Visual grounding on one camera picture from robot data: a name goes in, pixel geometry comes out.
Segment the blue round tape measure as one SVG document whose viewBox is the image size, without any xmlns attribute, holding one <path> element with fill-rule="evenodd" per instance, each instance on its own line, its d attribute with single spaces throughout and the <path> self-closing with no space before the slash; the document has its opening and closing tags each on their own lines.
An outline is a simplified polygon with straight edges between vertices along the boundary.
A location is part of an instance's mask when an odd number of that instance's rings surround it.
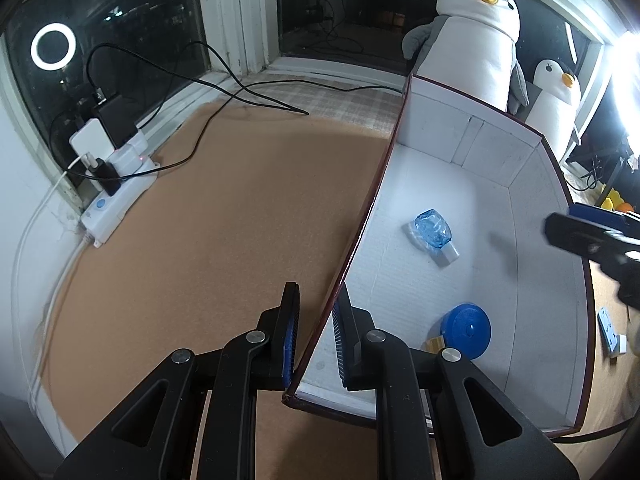
<svg viewBox="0 0 640 480">
<path fill-rule="evenodd" d="M 491 341 L 491 324 L 477 304 L 459 304 L 440 323 L 440 334 L 447 347 L 459 350 L 469 360 L 482 356 Z"/>
</svg>

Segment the red cardboard box white inside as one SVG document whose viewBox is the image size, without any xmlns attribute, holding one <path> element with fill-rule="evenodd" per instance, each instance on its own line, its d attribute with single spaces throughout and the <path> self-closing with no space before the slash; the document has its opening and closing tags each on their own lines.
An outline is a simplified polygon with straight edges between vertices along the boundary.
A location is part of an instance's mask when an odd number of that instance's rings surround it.
<svg viewBox="0 0 640 480">
<path fill-rule="evenodd" d="M 404 95 L 355 240 L 334 282 L 374 324 L 421 349 L 442 318 L 480 306 L 477 367 L 540 429 L 584 423 L 594 360 L 591 275 L 544 238 L 570 193 L 546 139 L 510 115 L 419 76 Z M 459 258 L 441 268 L 404 226 L 436 209 Z"/>
</svg>

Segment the small blue liquid bottle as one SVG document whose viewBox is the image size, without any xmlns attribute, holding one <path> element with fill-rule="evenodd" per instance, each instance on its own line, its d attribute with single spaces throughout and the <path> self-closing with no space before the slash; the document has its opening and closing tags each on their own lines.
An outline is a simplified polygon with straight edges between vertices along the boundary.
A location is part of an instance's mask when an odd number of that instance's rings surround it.
<svg viewBox="0 0 640 480">
<path fill-rule="evenodd" d="M 436 209 L 421 212 L 404 226 L 404 230 L 413 246 L 429 255 L 441 268 L 459 258 L 450 226 Z"/>
</svg>

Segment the yellow leaf-shaped fruit bowl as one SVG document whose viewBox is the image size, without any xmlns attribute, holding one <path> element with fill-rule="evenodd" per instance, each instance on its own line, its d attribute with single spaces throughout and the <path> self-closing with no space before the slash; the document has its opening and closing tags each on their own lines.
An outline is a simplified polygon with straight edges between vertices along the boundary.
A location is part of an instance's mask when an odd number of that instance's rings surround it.
<svg viewBox="0 0 640 480">
<path fill-rule="evenodd" d="M 626 202 L 615 188 L 612 188 L 612 190 L 608 192 L 601 208 L 609 211 L 634 212 L 634 206 L 632 206 L 631 203 Z"/>
</svg>

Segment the blue plastic device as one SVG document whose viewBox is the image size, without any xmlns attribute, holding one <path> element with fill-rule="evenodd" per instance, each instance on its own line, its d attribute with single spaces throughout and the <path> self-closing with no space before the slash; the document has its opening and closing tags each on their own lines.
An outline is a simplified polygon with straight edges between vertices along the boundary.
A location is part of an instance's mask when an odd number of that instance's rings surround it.
<svg viewBox="0 0 640 480">
<path fill-rule="evenodd" d="M 606 307 L 600 307 L 597 312 L 598 323 L 604 339 L 606 354 L 610 359 L 615 359 L 620 350 L 620 336 L 616 333 L 612 318 Z"/>
</svg>

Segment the small plush penguin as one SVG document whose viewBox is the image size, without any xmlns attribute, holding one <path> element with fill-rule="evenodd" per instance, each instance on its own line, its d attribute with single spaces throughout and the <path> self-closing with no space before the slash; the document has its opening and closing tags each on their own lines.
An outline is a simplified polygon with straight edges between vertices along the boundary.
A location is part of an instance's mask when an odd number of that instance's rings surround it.
<svg viewBox="0 0 640 480">
<path fill-rule="evenodd" d="M 540 61 L 529 85 L 529 107 L 524 116 L 526 125 L 541 133 L 556 159 L 578 143 L 575 132 L 582 92 L 573 72 L 555 60 Z"/>
</svg>

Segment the white power strip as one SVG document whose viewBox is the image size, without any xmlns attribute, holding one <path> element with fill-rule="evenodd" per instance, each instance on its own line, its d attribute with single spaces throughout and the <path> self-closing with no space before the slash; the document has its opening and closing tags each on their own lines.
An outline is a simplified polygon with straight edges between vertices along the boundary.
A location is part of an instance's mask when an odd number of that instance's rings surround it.
<svg viewBox="0 0 640 480">
<path fill-rule="evenodd" d="M 95 248 L 107 242 L 128 210 L 155 182 L 160 165 L 145 155 L 148 147 L 146 137 L 138 131 L 108 156 L 106 161 L 120 177 L 120 187 L 112 195 L 106 191 L 99 192 L 80 218 Z"/>
</svg>

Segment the large plush penguin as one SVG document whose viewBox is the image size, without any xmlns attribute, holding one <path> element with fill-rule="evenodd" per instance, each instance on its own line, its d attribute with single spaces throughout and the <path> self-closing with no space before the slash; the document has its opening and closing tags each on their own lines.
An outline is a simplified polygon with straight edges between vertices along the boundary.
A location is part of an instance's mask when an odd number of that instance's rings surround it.
<svg viewBox="0 0 640 480">
<path fill-rule="evenodd" d="M 529 106 L 520 29 L 515 0 L 436 0 L 436 16 L 405 34 L 401 52 L 413 75 L 515 114 Z"/>
</svg>

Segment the black power adapter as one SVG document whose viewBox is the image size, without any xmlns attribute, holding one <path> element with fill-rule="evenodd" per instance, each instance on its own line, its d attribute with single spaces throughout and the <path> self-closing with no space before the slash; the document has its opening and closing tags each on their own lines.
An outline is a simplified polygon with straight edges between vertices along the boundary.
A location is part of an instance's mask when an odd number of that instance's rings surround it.
<svg viewBox="0 0 640 480">
<path fill-rule="evenodd" d="M 138 128 L 131 118 L 125 99 L 120 93 L 114 94 L 93 109 L 93 116 L 99 119 L 114 148 L 122 148 Z"/>
</svg>

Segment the white power adapter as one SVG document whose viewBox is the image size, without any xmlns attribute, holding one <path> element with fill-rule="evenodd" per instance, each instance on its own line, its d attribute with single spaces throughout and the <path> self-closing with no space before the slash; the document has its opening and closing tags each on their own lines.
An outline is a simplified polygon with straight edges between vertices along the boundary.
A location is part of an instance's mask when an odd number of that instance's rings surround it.
<svg viewBox="0 0 640 480">
<path fill-rule="evenodd" d="M 107 160 L 115 147 L 102 122 L 91 118 L 70 137 L 70 146 L 78 156 L 91 155 L 94 159 Z"/>
</svg>

